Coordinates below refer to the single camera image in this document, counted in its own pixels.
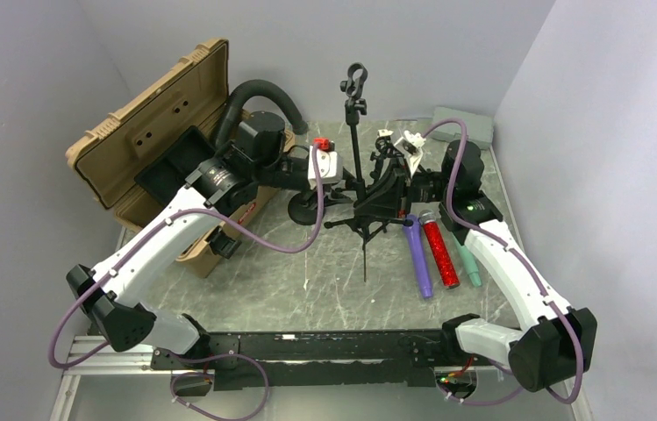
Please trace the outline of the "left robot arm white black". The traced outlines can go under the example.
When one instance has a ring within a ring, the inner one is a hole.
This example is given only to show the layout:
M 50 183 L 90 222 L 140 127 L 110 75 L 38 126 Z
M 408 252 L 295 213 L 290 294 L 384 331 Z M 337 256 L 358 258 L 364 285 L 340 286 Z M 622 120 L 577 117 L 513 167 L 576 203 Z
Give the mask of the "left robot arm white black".
M 207 332 L 188 316 L 168 314 L 143 302 L 159 273 L 221 224 L 278 253 L 294 254 L 312 245 L 322 221 L 316 221 L 301 246 L 266 241 L 230 217 L 255 199 L 257 185 L 247 184 L 221 163 L 197 127 L 187 129 L 168 151 L 179 146 L 191 168 L 187 181 L 125 246 L 93 268 L 77 265 L 68 272 L 67 281 L 76 296 L 68 313 L 82 310 L 102 333 L 102 345 L 118 353 L 139 344 L 163 346 L 183 366 L 195 368 L 207 359 Z

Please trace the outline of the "black round base mic stand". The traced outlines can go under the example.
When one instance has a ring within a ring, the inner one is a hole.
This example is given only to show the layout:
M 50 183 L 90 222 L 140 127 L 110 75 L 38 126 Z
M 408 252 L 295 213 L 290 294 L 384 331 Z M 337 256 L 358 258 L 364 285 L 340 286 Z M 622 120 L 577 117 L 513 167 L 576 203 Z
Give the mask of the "black round base mic stand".
M 353 199 L 342 193 L 329 192 L 325 194 L 324 211 L 338 204 L 351 203 Z M 297 193 L 288 203 L 289 218 L 298 225 L 314 225 L 318 214 L 318 194 L 316 191 Z

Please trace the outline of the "mint green microphone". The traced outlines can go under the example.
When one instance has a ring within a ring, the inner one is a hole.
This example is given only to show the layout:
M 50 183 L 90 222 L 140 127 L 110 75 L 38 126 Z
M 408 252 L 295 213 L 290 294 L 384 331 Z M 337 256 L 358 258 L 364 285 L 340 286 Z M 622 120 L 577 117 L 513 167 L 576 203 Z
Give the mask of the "mint green microphone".
M 461 258 L 462 266 L 475 288 L 482 286 L 482 278 L 474 255 L 456 238 L 454 237 L 454 244 Z

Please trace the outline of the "red glitter microphone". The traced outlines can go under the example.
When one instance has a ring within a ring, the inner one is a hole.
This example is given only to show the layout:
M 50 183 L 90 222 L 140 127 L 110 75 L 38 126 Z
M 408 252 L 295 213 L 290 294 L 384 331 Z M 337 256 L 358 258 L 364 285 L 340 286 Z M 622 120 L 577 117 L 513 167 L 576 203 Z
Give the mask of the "red glitter microphone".
M 432 251 L 442 284 L 446 289 L 459 287 L 460 281 L 439 225 L 436 222 L 436 214 L 432 210 L 422 210 L 418 214 L 418 221 Z

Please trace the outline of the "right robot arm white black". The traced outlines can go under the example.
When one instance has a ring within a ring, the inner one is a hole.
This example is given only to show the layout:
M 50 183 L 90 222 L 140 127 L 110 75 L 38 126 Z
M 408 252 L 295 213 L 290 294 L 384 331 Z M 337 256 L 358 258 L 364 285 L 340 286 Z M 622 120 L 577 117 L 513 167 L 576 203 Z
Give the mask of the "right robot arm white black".
M 359 232 L 371 239 L 367 226 L 374 222 L 408 227 L 412 204 L 439 203 L 443 225 L 484 266 L 518 321 L 518 328 L 474 314 L 446 321 L 439 341 L 443 359 L 460 364 L 470 355 L 482 356 L 507 368 L 522 389 L 544 389 L 573 403 L 591 363 L 595 316 L 557 293 L 516 243 L 503 214 L 483 192 L 478 146 L 451 143 L 440 170 L 431 171 L 420 165 L 422 144 L 409 136 L 377 139 L 370 155 L 372 182 L 353 207 Z

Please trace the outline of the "purple microphone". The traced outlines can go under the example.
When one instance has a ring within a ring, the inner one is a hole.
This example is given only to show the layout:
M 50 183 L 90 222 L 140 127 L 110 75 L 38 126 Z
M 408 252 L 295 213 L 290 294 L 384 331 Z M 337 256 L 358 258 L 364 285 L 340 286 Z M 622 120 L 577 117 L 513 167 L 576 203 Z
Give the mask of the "purple microphone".
M 411 253 L 411 260 L 418 289 L 423 299 L 433 297 L 432 279 L 425 259 L 425 250 L 421 239 L 421 227 L 415 215 L 408 214 L 403 223 L 403 233 Z

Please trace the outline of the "black tripod stand shock mount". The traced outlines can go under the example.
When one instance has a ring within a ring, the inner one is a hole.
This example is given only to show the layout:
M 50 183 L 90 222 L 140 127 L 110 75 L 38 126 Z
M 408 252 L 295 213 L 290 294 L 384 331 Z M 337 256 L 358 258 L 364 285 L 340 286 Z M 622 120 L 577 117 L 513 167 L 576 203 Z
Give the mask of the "black tripod stand shock mount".
M 400 167 L 403 170 L 403 175 L 409 175 L 403 156 L 393 146 L 397 139 L 394 138 L 394 132 L 389 129 L 380 129 L 377 132 L 375 150 L 370 154 L 374 169 L 369 174 L 373 182 L 380 180 L 385 161 L 389 162 L 390 168 L 393 168 L 393 166 Z

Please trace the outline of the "black tripod stand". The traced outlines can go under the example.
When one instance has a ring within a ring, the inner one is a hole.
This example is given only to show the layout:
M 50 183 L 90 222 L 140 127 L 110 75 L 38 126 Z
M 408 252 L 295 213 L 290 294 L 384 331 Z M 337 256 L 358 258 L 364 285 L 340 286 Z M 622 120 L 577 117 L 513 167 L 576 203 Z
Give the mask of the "black tripod stand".
M 355 62 L 348 67 L 346 79 L 341 81 L 339 84 L 340 91 L 346 94 L 346 101 L 344 103 L 345 123 L 350 130 L 353 164 L 354 164 L 354 172 L 355 172 L 353 178 L 347 182 L 347 186 L 346 186 L 348 190 L 356 194 L 356 199 L 353 201 L 352 210 L 354 204 L 358 200 L 363 200 L 367 196 L 368 191 L 377 183 L 377 182 L 373 182 L 371 185 L 367 185 L 361 167 L 361 151 L 360 151 L 360 137 L 358 133 L 358 125 L 360 123 L 360 117 L 365 116 L 368 112 L 367 101 L 363 97 L 363 89 L 367 79 L 368 79 L 368 71 L 365 68 L 365 66 L 360 62 Z M 389 162 L 385 161 L 382 175 L 388 169 L 392 169 L 392 168 L 389 167 Z M 405 217 L 409 213 L 410 212 L 408 212 L 403 218 L 396 218 L 396 219 L 356 217 L 353 214 L 350 218 L 325 222 L 324 228 L 331 229 L 334 227 L 345 225 L 352 232 L 355 232 L 360 236 L 363 278 L 367 279 L 368 278 L 368 257 L 367 257 L 368 243 L 377 234 L 381 232 L 386 232 L 387 227 L 389 225 L 403 226 Z

